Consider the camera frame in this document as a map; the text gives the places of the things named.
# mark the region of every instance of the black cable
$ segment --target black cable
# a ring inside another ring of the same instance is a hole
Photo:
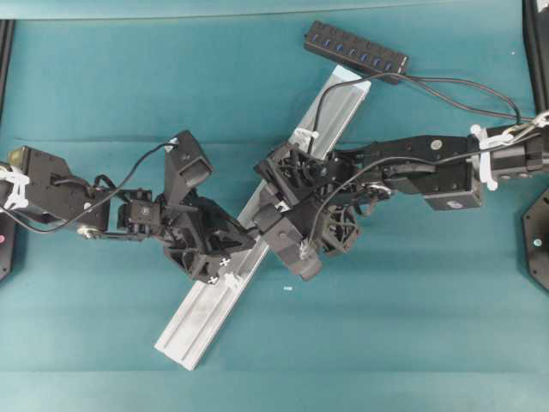
[[[0,210],[2,210],[2,212],[4,212],[7,216],[9,216],[15,222],[19,223],[21,226],[26,228],[26,230],[29,230],[31,232],[38,233],[38,234],[51,234],[51,233],[58,232],[59,230],[63,229],[64,227],[67,227],[68,225],[74,223],[75,221],[77,221],[78,219],[83,217],[86,213],[92,212],[93,210],[97,209],[103,203],[106,203],[109,200],[111,200],[113,197],[115,197],[122,190],[124,185],[126,185],[126,183],[128,183],[128,181],[133,177],[133,175],[136,173],[137,168],[143,163],[143,161],[145,159],[147,159],[151,154],[153,154],[154,152],[159,150],[160,148],[164,148],[166,146],[176,147],[177,144],[162,143],[162,144],[159,144],[158,146],[156,146],[155,148],[150,149],[147,153],[145,153],[143,156],[141,156],[139,158],[139,160],[130,169],[130,172],[128,173],[128,175],[124,178],[124,180],[122,180],[120,185],[118,185],[118,187],[114,191],[111,191],[107,196],[103,197],[97,203],[95,203],[92,206],[90,206],[89,208],[85,209],[83,212],[79,213],[75,217],[73,217],[71,219],[68,219],[64,223],[62,223],[58,226],[55,226],[51,229],[38,229],[36,227],[33,227],[33,226],[27,224],[26,222],[22,221],[21,219],[19,219],[15,214],[13,214],[11,211],[4,208],[4,206],[2,206],[2,205],[0,205]]]
[[[86,190],[88,197],[94,197],[94,188],[90,186],[90,184],[85,179],[71,176],[66,178],[59,178],[51,182],[51,184],[54,186],[65,185],[67,183],[82,186]]]
[[[320,217],[320,214],[322,213],[322,211],[324,210],[324,208],[326,207],[326,205],[329,203],[330,200],[332,200],[334,198],[334,196],[341,190],[343,189],[345,186],[347,186],[349,183],[352,183],[356,178],[358,178],[360,175],[362,175],[363,173],[366,173],[368,172],[369,170],[371,170],[372,168],[376,167],[376,166],[379,166],[383,163],[386,163],[388,161],[417,161],[419,163],[425,163],[427,165],[432,165],[432,166],[440,166],[440,165],[444,165],[444,164],[447,164],[447,163],[450,163],[452,161],[458,161],[460,159],[465,159],[465,158],[469,158],[471,156],[475,156],[475,155],[481,155],[483,153],[491,153],[491,152],[495,152],[495,151],[498,151],[498,150],[503,150],[505,148],[510,148],[511,146],[515,146],[519,143],[523,143],[523,142],[526,142],[527,140],[529,139],[532,139],[533,137],[536,137],[538,136],[540,133],[539,132],[535,132],[535,133],[532,133],[531,135],[527,135],[525,137],[523,137],[522,139],[520,140],[517,140],[516,142],[513,142],[513,144],[511,145],[508,145],[508,146],[497,146],[495,148],[487,148],[487,149],[484,149],[484,150],[475,150],[474,152],[467,152],[467,153],[463,153],[463,154],[456,154],[456,155],[453,155],[453,156],[450,156],[450,157],[446,157],[444,159],[441,159],[440,161],[427,161],[425,159],[420,159],[420,158],[417,158],[417,157],[407,157],[407,156],[389,156],[389,157],[385,157],[385,158],[382,158],[382,159],[379,159],[377,161],[373,161],[372,163],[370,163],[369,165],[361,168],[359,171],[357,171],[353,176],[351,176],[349,179],[347,179],[345,182],[343,182],[342,184],[338,185],[332,192],[329,193],[329,195],[323,200],[323,202],[320,204],[320,207],[318,208],[317,212],[315,213],[315,218],[313,220],[313,223],[312,223],[312,229],[311,229],[311,233],[309,234],[309,237],[308,237],[308,241],[309,243],[312,242],[312,239],[314,237],[314,234],[315,234],[315,231],[317,230],[317,222],[318,222],[318,218]]]
[[[99,189],[101,187],[100,186],[101,181],[105,182],[105,184],[107,185],[107,189],[111,191],[115,191],[117,189],[117,187],[112,182],[111,178],[109,178],[106,174],[100,174],[95,177],[94,188]],[[122,200],[124,203],[130,202],[130,200],[123,193],[118,193],[117,197],[120,200]]]
[[[488,86],[486,86],[484,84],[473,82],[472,80],[457,79],[457,78],[454,78],[454,77],[424,77],[424,76],[417,77],[417,76],[410,76],[410,75],[408,75],[408,77],[410,77],[414,80],[418,80],[420,82],[427,82],[427,83],[430,83],[430,82],[457,83],[457,84],[465,84],[466,86],[470,86],[472,88],[477,88],[479,90],[484,90],[485,92],[498,97],[499,99],[501,99],[505,103],[507,103],[509,106],[511,106],[511,108],[513,109],[513,111],[515,112],[515,115],[516,115],[516,123],[520,124],[522,122],[521,110],[518,108],[516,103],[510,97],[508,97],[504,94],[501,94],[497,90],[494,90],[493,88],[489,88]]]
[[[368,77],[361,77],[357,80],[351,80],[349,82],[337,83],[337,84],[334,84],[334,85],[330,86],[329,88],[326,88],[326,90],[324,90],[324,92],[320,96],[320,100],[318,101],[317,112],[316,112],[316,115],[315,115],[315,122],[313,124],[313,130],[312,131],[317,131],[318,123],[319,123],[319,120],[320,120],[320,113],[321,113],[322,108],[323,108],[323,103],[324,103],[324,100],[326,99],[326,96],[329,94],[329,92],[331,92],[332,90],[334,90],[336,88],[351,86],[353,84],[359,84],[361,82],[368,82],[370,80],[380,79],[382,77],[387,77],[387,76],[392,76],[392,77],[399,78],[401,80],[405,80],[407,82],[411,82],[411,83],[423,88],[427,93],[432,94],[433,96],[438,97],[439,99],[446,101],[447,103],[451,104],[452,106],[457,107],[457,108],[462,109],[462,110],[465,110],[467,112],[482,114],[484,116],[492,116],[492,117],[495,117],[495,118],[510,118],[510,119],[514,119],[517,123],[520,123],[522,119],[531,120],[531,118],[522,118],[520,110],[518,109],[515,102],[511,98],[509,98],[507,96],[504,96],[503,94],[501,94],[499,92],[496,92],[495,90],[493,90],[493,92],[495,92],[495,93],[493,93],[491,88],[489,88],[487,86],[484,86],[484,85],[481,85],[479,83],[475,83],[475,82],[471,82],[471,81],[465,81],[465,80],[462,81],[461,79],[452,79],[452,78],[445,79],[446,82],[463,82],[464,84],[468,84],[469,86],[473,86],[473,87],[476,87],[476,88],[481,88],[481,89],[485,90],[488,93],[494,94],[498,98],[500,98],[500,99],[502,99],[502,100],[504,100],[504,101],[506,101],[507,103],[510,104],[510,106],[513,108],[513,110],[516,113],[515,116],[512,116],[512,115],[507,114],[507,113],[493,112],[493,111],[490,111],[490,110],[477,109],[475,107],[464,105],[464,104],[462,104],[458,101],[453,100],[452,98],[450,98],[446,94],[443,94],[443,93],[437,91],[436,89],[424,84],[423,82],[421,82],[419,80],[416,80],[412,76],[402,75],[402,74],[399,74],[399,73],[379,73],[377,75],[368,76]],[[437,80],[433,80],[434,82],[438,82],[438,81],[441,82],[442,81],[441,77],[426,77],[426,79],[437,79]]]

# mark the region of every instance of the mounting plate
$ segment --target mounting plate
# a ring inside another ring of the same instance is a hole
[[[14,256],[15,221],[0,215],[0,281],[11,271]]]
[[[549,189],[522,216],[530,275],[549,291]]]

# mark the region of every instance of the teal table surface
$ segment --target teal table surface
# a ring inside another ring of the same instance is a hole
[[[5,3],[40,13],[39,2]],[[91,7],[63,3],[45,2],[44,17]],[[334,67],[303,49],[316,19],[405,52],[412,74],[482,82],[534,113],[518,1],[318,0],[291,13],[244,2],[231,15],[221,2],[198,12],[187,1],[192,13],[161,2],[149,15],[185,18],[136,19],[153,9],[140,3],[113,6],[135,19],[17,22],[0,159],[26,144],[86,179],[119,181],[141,153],[189,129],[214,164],[200,193],[237,215],[259,182],[252,167],[290,136]],[[374,82],[340,146],[508,123]],[[158,193],[163,177],[157,154],[130,186]],[[20,230],[0,283],[0,410],[547,410],[549,294],[526,271],[520,217],[548,183],[511,181],[483,209],[455,213],[397,195],[312,282],[269,255],[192,373],[153,348],[191,286],[159,244]]]

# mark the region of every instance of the screw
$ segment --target screw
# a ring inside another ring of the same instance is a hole
[[[439,150],[443,146],[443,141],[440,139],[435,139],[431,142],[432,150]]]
[[[446,202],[448,206],[450,206],[452,209],[463,209],[463,205],[456,200],[450,200],[449,202]]]

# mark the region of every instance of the aluminum rail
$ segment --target aluminum rail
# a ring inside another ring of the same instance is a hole
[[[336,66],[298,128],[312,129],[318,101],[326,88],[358,78],[353,72]],[[319,136],[315,139],[312,155],[322,159],[335,146],[369,90],[370,83],[363,82],[330,93],[323,104],[323,116],[317,130]],[[296,133],[290,137],[290,142],[307,144]],[[251,218],[258,211],[259,193],[264,186],[262,181],[238,216],[244,227],[252,226]],[[231,260],[225,262],[216,284],[195,282],[154,347],[188,370],[195,369],[267,252],[267,243],[257,238],[252,249],[234,253]]]

